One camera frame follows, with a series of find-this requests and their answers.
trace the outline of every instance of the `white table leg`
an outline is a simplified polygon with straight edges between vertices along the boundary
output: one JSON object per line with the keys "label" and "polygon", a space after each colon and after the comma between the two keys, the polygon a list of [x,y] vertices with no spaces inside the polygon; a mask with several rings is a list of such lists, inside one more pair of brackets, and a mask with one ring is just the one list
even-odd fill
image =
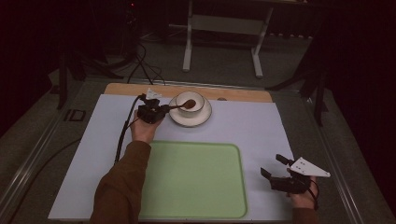
{"label": "white table leg", "polygon": [[263,24],[262,30],[261,30],[261,32],[259,34],[259,42],[257,43],[256,47],[251,50],[251,57],[252,57],[252,60],[253,60],[254,71],[256,73],[256,77],[257,78],[262,78],[263,77],[263,75],[262,75],[262,65],[260,64],[260,58],[259,58],[259,52],[260,52],[260,48],[262,47],[262,41],[265,38],[265,33],[267,31],[268,24],[270,22],[273,10],[274,9],[272,7],[268,8],[267,16],[265,18],[265,23]]}
{"label": "white table leg", "polygon": [[189,72],[190,71],[191,49],[192,49],[192,43],[191,43],[192,25],[191,25],[191,20],[192,20],[192,0],[189,1],[189,17],[187,19],[187,44],[186,44],[186,50],[184,52],[183,72]]}

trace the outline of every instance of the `table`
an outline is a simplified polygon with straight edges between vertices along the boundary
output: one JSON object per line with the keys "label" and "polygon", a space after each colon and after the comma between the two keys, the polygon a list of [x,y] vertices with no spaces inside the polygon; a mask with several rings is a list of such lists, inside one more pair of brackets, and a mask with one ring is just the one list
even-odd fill
{"label": "table", "polygon": [[187,20],[187,44],[184,53],[183,71],[190,71],[192,30],[206,30],[244,35],[257,35],[259,40],[256,47],[251,50],[251,56],[256,77],[262,77],[262,66],[260,64],[259,52],[260,48],[262,47],[262,41],[264,40],[273,10],[273,7],[269,7],[265,11],[266,17],[264,21],[196,15],[192,12],[192,0],[190,0],[189,17]]}
{"label": "table", "polygon": [[[244,175],[247,214],[239,218],[198,218],[199,221],[258,222],[291,219],[290,201],[273,191],[260,174],[260,167],[275,176],[287,175],[276,154],[292,158],[289,142],[276,105],[265,91],[218,88],[110,84],[93,111],[49,219],[87,220],[92,212],[93,194],[100,178],[113,165],[120,129],[134,97],[151,88],[163,94],[162,104],[182,91],[198,91],[209,99],[211,118],[196,128],[182,128],[168,117],[158,128],[155,141],[226,143],[238,146]],[[213,99],[226,98],[227,101]],[[123,148],[131,141],[127,133]],[[140,218],[141,221],[197,221],[196,217]]]}
{"label": "table", "polygon": [[255,4],[255,6],[265,6],[262,8],[262,20],[249,20],[221,17],[216,15],[200,15],[193,12],[193,0],[189,0],[188,19],[187,19],[187,42],[184,53],[183,71],[189,72],[191,65],[192,30],[204,30],[212,32],[223,32],[243,35],[256,35],[258,37],[257,44],[251,49],[251,56],[253,66],[257,78],[263,78],[262,65],[260,63],[259,52],[262,47],[262,41],[265,38],[267,29],[273,15],[275,7],[279,6],[298,6],[298,7],[312,7],[323,9],[330,5],[331,1],[326,4],[324,2],[317,3],[316,1],[297,1],[297,0],[256,0],[246,1],[244,4]]}

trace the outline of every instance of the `person's arm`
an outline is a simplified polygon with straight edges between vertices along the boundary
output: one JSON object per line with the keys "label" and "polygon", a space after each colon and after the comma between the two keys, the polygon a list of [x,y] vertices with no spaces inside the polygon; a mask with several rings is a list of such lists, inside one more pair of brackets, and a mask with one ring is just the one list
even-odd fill
{"label": "person's arm", "polygon": [[[316,181],[314,176],[311,176],[312,181]],[[310,189],[315,196],[318,196],[317,185],[311,182]],[[293,206],[293,224],[317,224],[318,215],[315,211],[315,200],[312,195],[306,191],[303,194],[291,194],[288,196],[291,198]]]}
{"label": "person's arm", "polygon": [[149,143],[160,123],[147,124],[140,119],[133,122],[133,142],[127,146],[122,159],[102,177],[95,192],[90,223],[138,222],[151,150]]}

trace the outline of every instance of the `white saucer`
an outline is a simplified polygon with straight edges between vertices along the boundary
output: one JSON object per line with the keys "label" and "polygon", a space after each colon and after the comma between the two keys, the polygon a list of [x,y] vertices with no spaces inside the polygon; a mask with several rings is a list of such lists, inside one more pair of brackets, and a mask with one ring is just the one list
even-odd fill
{"label": "white saucer", "polygon": [[[212,105],[205,97],[204,99],[204,107],[194,118],[186,118],[182,116],[178,109],[170,110],[169,115],[171,116],[172,120],[184,127],[195,127],[203,124],[210,118],[210,115],[212,114]],[[174,97],[171,102],[169,102],[169,105],[176,105],[176,97]]]}

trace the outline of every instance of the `spoon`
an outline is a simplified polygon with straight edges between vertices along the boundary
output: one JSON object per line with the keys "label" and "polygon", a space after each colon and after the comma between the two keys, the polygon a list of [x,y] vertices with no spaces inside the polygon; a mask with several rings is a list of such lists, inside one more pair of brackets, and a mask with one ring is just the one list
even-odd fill
{"label": "spoon", "polygon": [[188,100],[186,102],[184,102],[183,105],[171,105],[169,106],[169,109],[176,109],[176,108],[181,108],[184,107],[186,109],[191,109],[193,107],[195,107],[196,103],[194,100]]}

